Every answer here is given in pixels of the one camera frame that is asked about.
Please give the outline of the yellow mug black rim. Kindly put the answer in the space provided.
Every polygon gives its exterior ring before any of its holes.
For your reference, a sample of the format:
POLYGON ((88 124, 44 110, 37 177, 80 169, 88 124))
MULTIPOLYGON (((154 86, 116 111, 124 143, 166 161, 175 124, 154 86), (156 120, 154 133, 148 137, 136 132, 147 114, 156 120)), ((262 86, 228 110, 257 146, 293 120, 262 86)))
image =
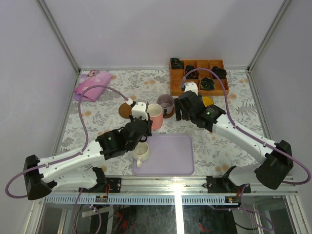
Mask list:
POLYGON ((210 105, 214 105, 214 101, 210 97, 202 97, 202 102, 203 102, 205 107, 208 107, 210 105))

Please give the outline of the dark grooved wooden coaster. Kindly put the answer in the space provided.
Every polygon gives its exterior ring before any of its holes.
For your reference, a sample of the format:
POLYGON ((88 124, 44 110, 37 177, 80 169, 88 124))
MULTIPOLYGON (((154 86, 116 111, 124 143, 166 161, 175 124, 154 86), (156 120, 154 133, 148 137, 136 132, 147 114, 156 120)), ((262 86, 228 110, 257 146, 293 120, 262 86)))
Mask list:
POLYGON ((168 115, 163 115, 163 118, 164 118, 164 119, 171 118, 174 114, 175 114, 175 111, 173 110, 170 114, 168 114, 168 115))

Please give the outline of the purple glass mug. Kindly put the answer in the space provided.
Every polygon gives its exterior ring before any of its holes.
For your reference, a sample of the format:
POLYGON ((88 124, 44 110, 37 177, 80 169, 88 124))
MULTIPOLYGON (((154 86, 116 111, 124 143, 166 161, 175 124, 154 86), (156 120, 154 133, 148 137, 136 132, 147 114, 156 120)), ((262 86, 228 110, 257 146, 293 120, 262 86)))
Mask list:
POLYGON ((174 98, 169 94, 160 95, 157 104, 162 107, 164 117, 168 117, 174 111, 174 98))

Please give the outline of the cream white mug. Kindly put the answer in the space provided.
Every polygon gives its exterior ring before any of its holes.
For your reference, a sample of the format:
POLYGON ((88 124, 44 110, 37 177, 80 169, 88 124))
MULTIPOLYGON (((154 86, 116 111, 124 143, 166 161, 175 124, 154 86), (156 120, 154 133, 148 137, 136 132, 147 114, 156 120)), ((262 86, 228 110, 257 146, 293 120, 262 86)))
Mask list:
POLYGON ((133 150, 133 159, 136 161, 136 166, 141 167, 142 163, 150 157, 150 147, 147 142, 139 142, 133 150))

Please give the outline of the cream mug pink handle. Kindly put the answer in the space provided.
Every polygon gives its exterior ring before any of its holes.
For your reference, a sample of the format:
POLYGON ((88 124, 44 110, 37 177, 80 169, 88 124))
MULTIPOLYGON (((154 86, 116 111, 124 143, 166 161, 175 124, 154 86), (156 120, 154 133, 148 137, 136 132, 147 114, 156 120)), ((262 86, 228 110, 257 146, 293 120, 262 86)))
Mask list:
POLYGON ((159 104, 150 104, 147 109, 152 123, 152 130, 158 130, 163 124, 163 109, 159 104))

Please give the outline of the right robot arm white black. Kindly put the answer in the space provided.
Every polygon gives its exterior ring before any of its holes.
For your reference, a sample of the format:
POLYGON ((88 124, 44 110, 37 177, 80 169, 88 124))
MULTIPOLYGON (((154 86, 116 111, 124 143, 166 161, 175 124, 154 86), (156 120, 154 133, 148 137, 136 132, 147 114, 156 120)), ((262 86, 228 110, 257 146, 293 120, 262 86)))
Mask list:
POLYGON ((205 106, 202 98, 192 91, 183 93, 174 102, 178 121, 189 120, 198 128, 223 136, 256 160, 252 165, 230 167, 221 178, 225 191, 231 193, 254 182, 276 190, 293 168, 293 162, 284 155, 291 154, 289 143, 283 140, 276 143, 231 122, 223 109, 213 104, 205 106))

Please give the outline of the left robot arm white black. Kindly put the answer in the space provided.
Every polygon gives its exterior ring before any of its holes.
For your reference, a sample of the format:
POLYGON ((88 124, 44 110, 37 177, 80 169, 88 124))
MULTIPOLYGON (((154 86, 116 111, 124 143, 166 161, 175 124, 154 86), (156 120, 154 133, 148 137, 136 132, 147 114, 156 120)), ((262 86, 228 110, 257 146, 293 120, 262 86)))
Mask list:
POLYGON ((37 200, 61 189, 104 191, 107 181, 102 164, 133 151, 138 143, 145 142, 150 136, 150 116, 130 116, 129 123, 98 136, 82 152, 73 150, 48 158, 28 156, 24 163, 27 199, 37 200))

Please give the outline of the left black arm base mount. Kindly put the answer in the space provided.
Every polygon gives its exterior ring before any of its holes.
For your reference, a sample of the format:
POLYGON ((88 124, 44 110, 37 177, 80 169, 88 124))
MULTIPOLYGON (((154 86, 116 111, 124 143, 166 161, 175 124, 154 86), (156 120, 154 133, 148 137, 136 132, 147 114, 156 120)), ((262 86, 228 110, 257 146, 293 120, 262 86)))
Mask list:
POLYGON ((97 184, 90 188, 80 188, 83 193, 103 193, 103 194, 119 194, 121 191, 120 177, 109 177, 101 179, 97 184))

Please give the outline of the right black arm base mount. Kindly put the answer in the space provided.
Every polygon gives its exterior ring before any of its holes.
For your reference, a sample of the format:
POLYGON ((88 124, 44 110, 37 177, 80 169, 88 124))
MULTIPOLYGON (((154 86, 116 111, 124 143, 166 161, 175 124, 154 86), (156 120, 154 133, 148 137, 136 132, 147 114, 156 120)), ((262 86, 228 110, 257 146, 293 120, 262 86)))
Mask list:
POLYGON ((238 197, 241 195, 243 185, 235 185, 230 180, 230 173, 236 166, 231 166, 222 177, 213 177, 213 176, 206 176, 206 183, 203 183, 201 186, 206 188, 208 193, 212 194, 231 194, 235 193, 238 197))

